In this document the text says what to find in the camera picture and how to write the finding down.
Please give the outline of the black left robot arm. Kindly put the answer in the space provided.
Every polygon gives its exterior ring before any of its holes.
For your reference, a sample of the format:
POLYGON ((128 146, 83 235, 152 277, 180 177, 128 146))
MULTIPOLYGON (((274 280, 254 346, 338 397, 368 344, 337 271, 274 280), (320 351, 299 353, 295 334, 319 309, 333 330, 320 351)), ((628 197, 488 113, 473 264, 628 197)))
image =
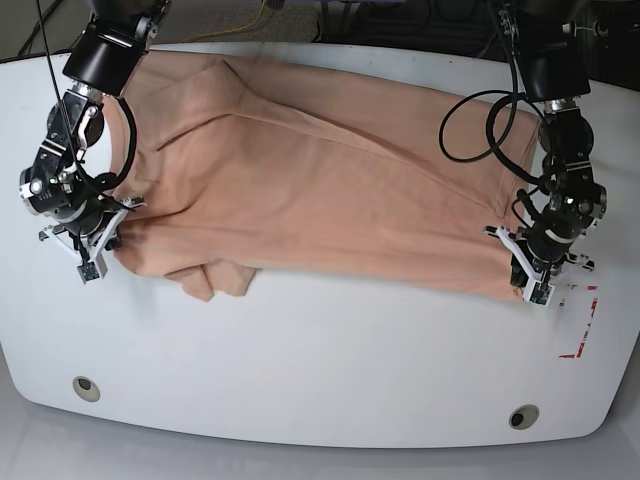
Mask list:
POLYGON ((578 98, 591 91, 573 27, 573 18, 584 5, 582 1, 487 4, 512 87, 497 91, 498 99, 485 124, 488 148, 469 160, 477 162, 493 155, 548 199, 543 209, 537 209, 531 193, 518 190, 513 203, 522 205, 530 218, 515 232, 505 227, 485 230, 511 252, 511 284, 529 302, 550 297, 552 281, 564 264, 594 269, 593 261, 572 254, 571 248, 604 217, 608 207, 606 189, 595 181, 590 161, 593 130, 577 104, 578 98), (545 156, 539 176, 517 166, 501 149, 515 124, 513 115, 501 135, 494 132, 498 114, 504 108, 516 109, 521 102, 533 108, 541 120, 539 142, 545 156))

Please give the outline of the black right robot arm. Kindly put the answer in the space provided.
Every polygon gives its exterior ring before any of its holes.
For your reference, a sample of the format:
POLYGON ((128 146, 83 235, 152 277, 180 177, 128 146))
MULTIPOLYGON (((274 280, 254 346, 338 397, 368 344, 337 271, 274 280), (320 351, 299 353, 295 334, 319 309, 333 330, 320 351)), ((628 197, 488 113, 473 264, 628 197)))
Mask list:
POLYGON ((99 241, 109 242, 109 222, 130 207, 114 199, 128 176, 137 146, 137 127, 123 92, 171 7, 168 1, 91 1, 90 20, 63 68, 72 82, 47 119, 47 134, 31 167, 20 177, 20 197, 35 215, 53 218, 69 234, 81 258, 99 241), (129 128, 124 165, 117 173, 91 176, 84 156, 100 139, 103 101, 116 101, 129 128))

